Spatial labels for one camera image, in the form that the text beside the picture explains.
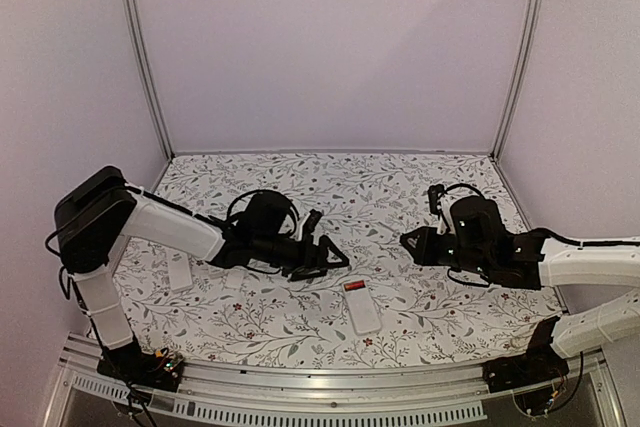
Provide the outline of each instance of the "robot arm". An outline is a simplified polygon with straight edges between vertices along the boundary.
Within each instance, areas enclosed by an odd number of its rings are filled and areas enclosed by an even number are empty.
[[[298,224],[297,210],[284,195],[268,190],[249,194],[253,196],[246,210],[233,215],[229,211],[223,221],[129,185],[118,169],[105,167],[58,203],[56,231],[47,245],[58,238],[60,252],[50,250],[60,256],[78,303],[96,331],[104,356],[100,373],[174,391],[181,374],[179,355],[142,352],[129,326],[106,267],[119,235],[181,250],[221,268],[261,260],[279,267],[291,281],[323,276],[329,269],[349,265],[327,236],[314,244],[320,212],[312,210],[294,237],[296,232],[280,232],[287,217]],[[330,252],[339,260],[329,262]]]
[[[565,359],[640,333],[639,238],[573,240],[548,229],[512,234],[504,227],[497,204],[481,193],[452,202],[448,193],[456,187],[469,188],[461,184],[429,189],[430,210],[440,217],[438,228],[420,227],[401,236],[401,244],[417,264],[448,266],[510,288],[636,287],[586,312],[540,322],[525,354],[485,364],[485,379],[492,391],[565,375]]]

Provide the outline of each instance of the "white wall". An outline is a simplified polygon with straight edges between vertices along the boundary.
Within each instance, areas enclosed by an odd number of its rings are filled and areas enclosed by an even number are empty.
[[[503,166],[535,225],[576,237],[640,233],[640,0],[544,0]],[[619,289],[565,289],[582,310]],[[640,338],[608,346],[630,425]]]
[[[138,0],[177,151],[488,151],[526,0]]]
[[[120,0],[0,0],[0,424],[32,427],[83,323],[43,248],[53,207],[105,164],[163,165]]]

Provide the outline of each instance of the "patterned table surface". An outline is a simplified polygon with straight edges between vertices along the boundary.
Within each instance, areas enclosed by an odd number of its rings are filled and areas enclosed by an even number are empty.
[[[299,368],[384,368],[496,357],[521,351],[538,321],[560,312],[552,290],[464,287],[443,267],[419,267],[399,235],[434,224],[427,188],[468,182],[500,206],[507,227],[523,229],[491,163],[483,156],[412,154],[233,154],[181,156],[157,193],[224,217],[238,195],[276,189],[301,214],[324,212],[327,233],[351,267],[289,283],[191,259],[193,289],[169,289],[165,249],[134,239],[116,275],[123,306],[143,347],[170,346],[189,359]],[[341,285],[367,281],[382,320],[379,333],[353,331]]]

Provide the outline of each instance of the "metal frame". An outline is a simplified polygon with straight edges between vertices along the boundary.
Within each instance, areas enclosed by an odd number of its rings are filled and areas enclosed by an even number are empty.
[[[138,12],[137,0],[122,0],[124,5],[125,16],[127,18],[127,24],[129,27],[129,33],[131,36],[131,42],[133,45],[134,54],[136,57],[136,63],[138,66],[138,72],[140,74],[140,80],[149,107],[149,113],[154,126],[154,130],[158,137],[160,147],[164,156],[167,159],[172,159],[176,154],[179,155],[198,155],[198,154],[214,154],[217,151],[184,151],[176,152],[171,143],[169,130],[165,121],[160,101],[158,99],[158,93],[153,81],[151,72],[151,65],[149,62],[147,49],[142,35],[142,26],[140,22],[140,14]],[[528,0],[527,10],[525,16],[525,22],[522,31],[522,37],[520,40],[520,47],[518,50],[518,56],[516,59],[516,65],[509,85],[507,99],[500,118],[498,131],[493,141],[490,152],[488,153],[491,158],[499,160],[505,148],[509,129],[511,127],[513,116],[515,114],[518,98],[522,89],[524,76],[526,72],[527,63],[531,53],[533,45],[533,38],[538,22],[538,16],[540,11],[542,0]],[[278,150],[278,152],[288,152],[290,150]],[[252,153],[254,151],[238,151],[238,152],[224,152],[224,153]],[[427,151],[407,151],[403,153],[433,153],[433,154],[487,154],[487,152],[464,152],[464,151],[448,151],[448,150],[427,150]]]
[[[43,427],[57,427],[62,425],[64,411],[69,402],[69,396],[71,395],[71,382],[75,375],[74,372],[60,365],[57,365],[55,368],[57,370],[57,378],[44,413],[42,420]]]
[[[162,182],[162,179],[164,178],[164,174],[167,173],[167,169],[169,169],[171,162],[172,162],[171,159],[165,162],[164,167],[162,167],[162,170],[158,174],[158,177],[156,177],[156,179],[151,184],[151,188],[150,188],[151,192],[156,191],[156,189],[160,185],[160,182]],[[131,237],[129,236],[119,235],[115,243],[113,244],[113,247],[111,248],[111,252],[109,253],[109,264],[107,265],[108,269],[111,271],[111,274],[114,274],[116,269],[118,268],[118,265],[120,264],[120,261],[124,256],[124,252],[127,249],[127,246],[129,245],[130,239]]]
[[[513,71],[513,76],[511,77],[509,92],[507,94],[507,100],[500,119],[498,132],[493,141],[490,153],[490,156],[497,161],[500,161],[502,153],[504,152],[507,137],[509,136],[509,129],[511,128],[513,116],[518,104],[518,98],[520,97],[520,91],[522,90],[522,84],[524,82],[524,76],[527,70],[531,48],[533,46],[533,37],[538,23],[541,4],[542,0],[529,0],[527,3],[527,12],[522,31],[522,38],[520,40],[518,57]]]
[[[527,216],[524,208],[522,207],[522,204],[518,200],[518,196],[517,196],[515,190],[513,189],[513,187],[511,186],[511,183],[509,182],[508,177],[506,176],[506,174],[502,170],[502,167],[500,167],[500,163],[496,159],[491,157],[491,156],[489,156],[489,161],[493,165],[493,168],[495,169],[496,173],[498,174],[498,177],[500,177],[500,180],[502,181],[502,185],[504,185],[504,188],[507,191],[507,193],[509,194],[509,197],[511,197],[511,200],[513,201],[513,205],[515,206],[516,210],[518,211],[518,214],[520,215],[520,218],[522,219],[522,223],[524,224],[525,228],[527,230],[531,230],[532,225],[531,225],[531,222],[529,221],[529,217]],[[564,298],[564,295],[562,294],[562,290],[560,289],[560,287],[553,287],[553,290],[556,293],[556,297],[558,298],[558,303],[560,304],[560,308],[562,309],[562,313],[563,314],[568,314],[569,313],[569,308],[567,307],[567,302],[566,302],[566,300]]]
[[[99,358],[100,348],[96,341],[69,335],[59,361],[63,372],[67,372],[67,380],[66,383],[58,382],[62,391],[54,397],[50,410],[64,411],[58,404],[66,404],[70,387],[115,402],[122,401],[126,387],[96,373]],[[570,377],[577,375],[579,363],[578,358],[569,360]],[[160,414],[215,422],[216,425],[248,425],[244,418],[253,415],[254,418],[269,418],[271,425],[278,425],[274,419],[282,419],[284,422],[280,425],[296,427],[303,425],[304,419],[310,419],[311,425],[336,427],[349,424],[351,419],[351,425],[364,426],[357,419],[371,416],[371,419],[388,418],[401,422],[403,417],[416,420],[421,415],[433,416],[438,412],[457,415],[455,412],[473,406],[476,406],[475,414],[479,419],[484,413],[477,406],[483,400],[550,385],[546,382],[491,394],[482,379],[481,364],[482,360],[394,369],[315,370],[187,362],[179,391],[175,394],[152,391],[149,408]],[[606,425],[624,426],[617,396],[610,395],[611,392],[615,394],[615,390],[607,377],[601,351],[585,354],[584,375],[598,376],[595,380],[602,394],[600,410],[603,419],[613,422]],[[56,419],[58,417],[48,416],[49,423],[45,423],[45,427],[59,426]],[[461,419],[449,420],[423,425],[452,425],[458,423],[454,420]],[[383,424],[372,420],[370,425]]]
[[[173,146],[171,145],[171,139],[169,137],[169,131],[164,119],[164,114],[160,107],[160,101],[158,100],[158,92],[156,91],[153,76],[151,74],[151,65],[149,64],[149,58],[147,56],[147,48],[142,36],[138,4],[136,0],[122,0],[122,2],[124,4],[124,13],[127,18],[129,34],[131,35],[131,43],[136,57],[136,64],[138,65],[140,81],[142,82],[147,106],[149,107],[149,113],[151,114],[151,121],[153,122],[153,127],[156,132],[156,136],[158,137],[162,153],[167,160],[171,160],[175,154]]]
[[[234,154],[418,154],[418,155],[483,155],[485,151],[474,150],[420,150],[420,149],[247,149],[247,150],[191,150],[177,151],[181,155],[234,155]]]

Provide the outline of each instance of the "wire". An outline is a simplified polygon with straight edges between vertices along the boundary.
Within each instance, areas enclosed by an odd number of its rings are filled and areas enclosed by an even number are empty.
[[[296,209],[296,206],[293,205],[293,202],[291,202],[291,200],[289,198],[287,198],[286,195],[282,194],[281,192],[278,192],[277,190],[256,189],[256,190],[251,190],[249,192],[245,192],[244,194],[236,197],[235,199],[233,199],[233,201],[229,204],[229,207],[227,208],[227,219],[226,219],[226,222],[232,223],[233,221],[235,221],[235,219],[237,219],[237,217],[233,215],[233,208],[236,206],[236,204],[238,202],[240,202],[242,199],[246,199],[247,197],[249,197],[251,195],[263,194],[263,193],[266,193],[266,192],[278,194],[283,199],[285,199],[287,201],[287,203],[289,204],[289,211],[287,212],[287,216],[293,222],[293,230],[291,232],[287,232],[286,234],[282,234],[282,235],[284,235],[286,237],[290,236],[291,234],[293,234],[298,229],[298,220],[300,219],[300,213],[298,212],[298,209]]]
[[[248,265],[243,265],[242,267],[244,267],[247,270],[250,270],[251,272],[257,272],[258,274],[276,275],[282,272],[282,267],[278,267],[276,270],[271,272],[267,270],[256,269],[255,267],[249,267]]]
[[[54,230],[53,232],[51,232],[47,238],[44,240],[44,248],[47,249],[49,252],[51,252],[53,255],[55,255],[56,257],[61,257],[60,252],[58,252],[57,250],[55,250],[53,247],[51,247],[51,241],[63,230],[66,230],[67,228],[69,228],[69,226],[71,224],[73,224],[74,222],[76,222],[80,216],[85,212],[86,209],[88,209],[89,207],[93,206],[94,204],[96,204],[98,201],[102,200],[104,194],[107,194],[109,192],[113,192],[114,190],[119,190],[125,188],[127,190],[132,190],[131,188],[129,188],[128,186],[121,186],[121,185],[117,185],[114,187],[110,187],[108,189],[106,189],[104,192],[101,193],[100,196],[95,197],[93,199],[91,199],[90,202],[87,203],[87,205],[83,206],[82,210],[80,210],[76,215],[74,215],[73,217],[71,217],[71,219],[69,219],[67,222],[64,223],[64,225],[62,225],[62,227],[58,227],[56,230]]]
[[[142,408],[142,411],[144,412],[145,416],[149,420],[149,423],[151,424],[151,426],[152,427],[158,427],[158,424],[156,423],[156,421],[154,420],[153,416],[151,415],[151,412],[149,412],[149,409],[147,409],[147,406],[145,404],[145,399],[142,397],[142,394],[140,393],[140,391],[133,386],[133,382],[132,381],[126,380],[125,376],[122,375],[122,372],[120,372],[120,369],[118,369],[118,367],[111,361],[111,359],[107,355],[107,348],[102,343],[102,339],[100,338],[100,334],[98,333],[98,327],[96,326],[96,323],[91,318],[91,316],[87,315],[87,318],[89,319],[89,323],[91,324],[91,328],[93,329],[93,333],[96,336],[96,340],[98,341],[98,345],[100,346],[100,350],[102,351],[103,357],[105,358],[105,360],[107,362],[109,362],[109,365],[111,366],[113,371],[116,373],[116,375],[118,375],[118,377],[120,377],[120,380],[122,380],[124,382],[124,384],[127,386],[127,388],[129,389],[129,395],[128,395],[129,417],[137,425],[139,425],[141,427],[145,427],[145,425],[136,418],[137,414],[133,413],[133,400],[132,399],[136,399],[138,404]]]
[[[533,229],[530,233],[540,233],[547,235],[548,237],[552,237],[563,244],[573,245],[574,247],[616,247],[619,245],[632,245],[636,247],[640,247],[640,242],[629,241],[629,240],[587,240],[581,242],[575,239],[569,239],[554,232],[551,229],[547,229],[546,227],[538,227],[537,229]]]
[[[58,271],[58,283],[60,284],[60,290],[62,290],[64,298],[69,300],[71,299],[71,277],[67,275],[67,284],[65,285],[63,274],[66,270],[67,268],[64,265],[60,267],[60,270]]]
[[[481,287],[483,289],[488,289],[491,286],[491,284],[488,282],[486,284],[479,284],[477,282],[468,282],[466,280],[456,279],[451,275],[451,270],[451,268],[447,270],[447,277],[449,278],[449,280],[455,282],[456,284],[464,285],[465,287]]]
[[[69,287],[65,288],[65,285],[63,283],[62,280],[62,274],[65,271],[65,267],[64,265],[60,268],[60,271],[58,272],[58,280],[60,281],[60,288],[62,289],[62,292],[65,296],[65,298],[67,300],[69,300],[71,298],[71,282],[72,279],[70,277],[67,277],[67,285]],[[98,333],[98,327],[96,326],[95,321],[91,318],[91,316],[88,314],[87,310],[86,310],[86,306],[84,305],[84,301],[82,301],[80,298],[77,299],[78,300],[78,305],[80,306],[80,310],[82,311],[83,314],[85,314],[87,316],[87,318],[89,319],[89,323],[91,324],[91,328],[93,329],[93,333],[96,336],[96,340],[98,341],[98,345],[100,346],[100,350],[102,352],[102,356],[105,358],[105,360],[109,363],[109,365],[111,366],[111,368],[113,369],[113,371],[116,373],[116,375],[118,377],[120,377],[120,380],[122,380],[125,385],[127,386],[127,388],[129,389],[129,417],[135,421],[136,424],[138,424],[141,427],[146,427],[143,423],[141,423],[138,419],[136,419],[136,415],[133,413],[133,403],[132,403],[132,398],[135,398],[138,401],[138,404],[140,404],[140,406],[142,407],[142,411],[144,412],[145,416],[147,417],[147,419],[149,419],[149,423],[151,424],[152,427],[158,427],[158,424],[156,423],[156,421],[153,419],[153,416],[151,415],[151,412],[149,412],[149,409],[147,409],[147,406],[145,405],[145,399],[142,397],[142,394],[140,393],[140,391],[138,391],[134,386],[133,386],[133,382],[130,380],[126,380],[125,376],[122,375],[122,372],[120,372],[120,369],[118,369],[118,367],[113,363],[113,361],[111,360],[111,358],[107,355],[107,348],[105,347],[105,345],[102,343],[102,339],[100,338],[100,334]]]
[[[158,362],[158,365],[157,365],[156,367],[154,367],[154,368],[153,368],[153,369],[151,369],[151,370],[148,370],[148,371],[147,371],[148,373],[157,372],[159,369],[161,369],[161,368],[165,365],[165,363],[167,362],[167,360],[169,360],[169,357],[170,357],[170,355],[169,355],[169,349],[165,347],[165,348],[164,348],[164,349],[162,349],[160,352],[162,352],[162,351],[164,351],[164,354],[162,355],[162,359],[160,359],[160,362]]]
[[[450,185],[449,187],[447,187],[444,190],[444,193],[446,194],[447,192],[451,192],[452,190],[455,190],[455,189],[468,189],[471,192],[473,192],[474,194],[476,194],[476,195],[478,195],[478,196],[480,196],[480,197],[482,197],[484,199],[484,195],[482,194],[482,192],[480,192],[480,189],[478,189],[477,187],[475,187],[475,186],[473,186],[471,184],[465,184],[464,182],[460,182],[458,184]]]
[[[580,373],[578,374],[578,381],[576,382],[576,386],[573,388],[573,392],[571,392],[571,395],[567,398],[567,400],[564,401],[563,404],[559,405],[555,409],[552,408],[549,410],[550,414],[553,412],[557,412],[560,409],[564,409],[569,404],[569,402],[573,400],[573,398],[578,393],[578,389],[580,388],[580,383],[582,382],[583,374],[584,374],[584,352],[580,352]]]

